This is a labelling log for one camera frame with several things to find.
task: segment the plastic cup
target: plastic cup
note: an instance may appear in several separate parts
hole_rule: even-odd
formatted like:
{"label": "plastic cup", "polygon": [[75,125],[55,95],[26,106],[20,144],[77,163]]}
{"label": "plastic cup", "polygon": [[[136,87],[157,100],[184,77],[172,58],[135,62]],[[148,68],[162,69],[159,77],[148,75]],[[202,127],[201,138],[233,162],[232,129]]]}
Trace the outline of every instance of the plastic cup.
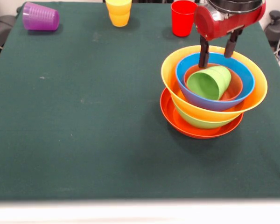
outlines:
{"label": "plastic cup", "polygon": [[[214,67],[214,66],[219,66],[218,64],[214,64],[214,63],[208,63],[207,67]],[[224,94],[222,95],[222,97],[220,98],[220,101],[231,101],[231,100],[235,100],[236,98],[238,98],[238,96],[240,95],[240,93],[243,90],[243,82],[241,80],[241,77],[232,69],[227,68],[231,74],[231,81],[230,84],[227,88],[227,90],[224,92]],[[184,77],[183,77],[183,84],[187,87],[186,83],[188,78],[194,74],[197,71],[200,71],[202,69],[199,68],[198,64],[194,65],[192,67],[190,67]]]}
{"label": "plastic cup", "polygon": [[109,17],[116,27],[124,27],[130,18],[132,0],[106,0]]}
{"label": "plastic cup", "polygon": [[190,35],[196,7],[196,3],[188,0],[179,0],[171,4],[172,32],[174,35],[178,37]]}
{"label": "plastic cup", "polygon": [[59,13],[55,9],[26,2],[23,9],[23,24],[27,30],[54,31],[59,26]]}
{"label": "plastic cup", "polygon": [[227,90],[231,74],[224,66],[214,66],[192,74],[187,87],[198,96],[219,100]]}

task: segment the green tablecloth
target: green tablecloth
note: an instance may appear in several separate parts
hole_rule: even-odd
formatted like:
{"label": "green tablecloth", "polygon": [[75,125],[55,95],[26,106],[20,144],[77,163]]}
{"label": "green tablecloth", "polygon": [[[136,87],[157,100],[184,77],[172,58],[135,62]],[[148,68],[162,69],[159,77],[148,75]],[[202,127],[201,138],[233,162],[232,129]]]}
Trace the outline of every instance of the green tablecloth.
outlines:
{"label": "green tablecloth", "polygon": [[280,69],[259,24],[236,51],[265,73],[265,101],[195,140],[159,106],[163,60],[199,44],[195,29],[172,34],[169,4],[133,4],[124,28],[105,4],[43,4],[59,29],[28,32],[19,16],[0,56],[0,200],[280,197]]}

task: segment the orange bowl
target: orange bowl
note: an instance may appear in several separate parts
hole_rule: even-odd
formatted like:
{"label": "orange bowl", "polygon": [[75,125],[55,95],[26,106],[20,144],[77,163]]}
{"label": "orange bowl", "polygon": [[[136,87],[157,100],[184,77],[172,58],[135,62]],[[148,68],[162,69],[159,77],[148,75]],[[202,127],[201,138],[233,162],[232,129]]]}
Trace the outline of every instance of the orange bowl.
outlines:
{"label": "orange bowl", "polygon": [[[184,57],[200,52],[200,45],[185,47],[171,53],[163,62],[161,77],[163,83],[170,91],[171,97],[177,106],[186,114],[204,121],[221,122],[236,118],[241,113],[258,106],[266,97],[267,81],[261,69],[249,58],[234,52],[232,57],[243,63],[253,74],[255,87],[253,92],[240,104],[222,112],[210,111],[188,103],[183,96],[175,77],[175,68]],[[223,54],[225,48],[210,46],[210,52]]]}

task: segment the yellow bowl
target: yellow bowl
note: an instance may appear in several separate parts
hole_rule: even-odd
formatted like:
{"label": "yellow bowl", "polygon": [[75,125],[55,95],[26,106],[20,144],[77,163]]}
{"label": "yellow bowl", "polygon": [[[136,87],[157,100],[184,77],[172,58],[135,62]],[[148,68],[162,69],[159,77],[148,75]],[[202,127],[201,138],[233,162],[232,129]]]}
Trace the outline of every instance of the yellow bowl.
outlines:
{"label": "yellow bowl", "polygon": [[126,15],[130,12],[132,0],[106,0],[108,11],[112,15]]}
{"label": "yellow bowl", "polygon": [[212,129],[212,128],[217,128],[217,127],[222,127],[224,125],[227,125],[228,123],[232,122],[234,119],[230,119],[228,121],[223,121],[223,122],[209,122],[209,121],[204,121],[204,120],[199,120],[196,118],[193,118],[189,115],[187,115],[186,113],[184,113],[177,105],[176,103],[173,101],[173,104],[177,110],[177,112],[180,114],[180,116],[190,125],[194,126],[194,127],[198,127],[201,129]]}
{"label": "yellow bowl", "polygon": [[[222,112],[210,111],[187,102],[183,96],[178,82],[175,77],[175,68],[180,60],[184,57],[200,52],[200,45],[185,47],[171,53],[163,62],[161,67],[161,77],[163,83],[170,91],[171,97],[176,105],[187,115],[209,122],[224,122],[235,119],[241,113],[253,109],[258,106],[266,97],[267,81],[261,69],[249,58],[234,52],[232,57],[243,63],[251,71],[255,78],[255,87],[253,92],[242,103]],[[225,48],[210,46],[210,52],[223,54]]]}
{"label": "yellow bowl", "polygon": [[116,27],[124,27],[129,22],[130,12],[125,15],[113,15],[109,13],[110,20],[112,24]]}

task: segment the cup rim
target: cup rim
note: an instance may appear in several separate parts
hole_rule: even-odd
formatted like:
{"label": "cup rim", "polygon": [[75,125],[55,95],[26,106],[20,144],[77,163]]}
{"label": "cup rim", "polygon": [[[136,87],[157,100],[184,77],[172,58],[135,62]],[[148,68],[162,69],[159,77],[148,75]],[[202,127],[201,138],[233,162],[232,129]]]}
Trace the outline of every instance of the cup rim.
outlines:
{"label": "cup rim", "polygon": [[192,15],[192,14],[194,14],[195,10],[192,13],[180,13],[180,12],[177,12],[176,10],[173,9],[173,6],[176,5],[178,2],[187,2],[187,3],[189,3],[189,4],[193,5],[193,6],[194,5],[196,7],[198,6],[196,3],[192,2],[192,1],[189,1],[189,0],[178,0],[178,1],[172,2],[171,6],[170,6],[171,10],[174,11],[175,13],[177,13],[177,14],[180,14],[180,15]]}
{"label": "cup rim", "polygon": [[219,86],[218,86],[218,83],[215,81],[215,79],[212,77],[212,76],[210,76],[209,74],[207,74],[207,73],[204,73],[204,72],[202,72],[202,71],[197,71],[197,72],[194,72],[189,78],[188,78],[188,80],[187,80],[187,83],[186,84],[188,84],[188,81],[189,81],[189,79],[192,77],[192,79],[193,78],[195,78],[195,77],[193,77],[193,76],[197,76],[198,74],[205,74],[205,75],[207,75],[207,77],[209,77],[209,78],[211,78],[213,81],[214,81],[214,83],[215,83],[215,85],[216,85],[216,87],[217,87],[217,95],[218,95],[218,97],[220,96],[220,88],[219,88]]}
{"label": "cup rim", "polygon": [[124,0],[123,3],[117,4],[118,1],[116,1],[116,0],[106,0],[106,3],[110,4],[112,6],[124,6],[126,4],[131,3],[131,2],[132,2],[132,0]]}

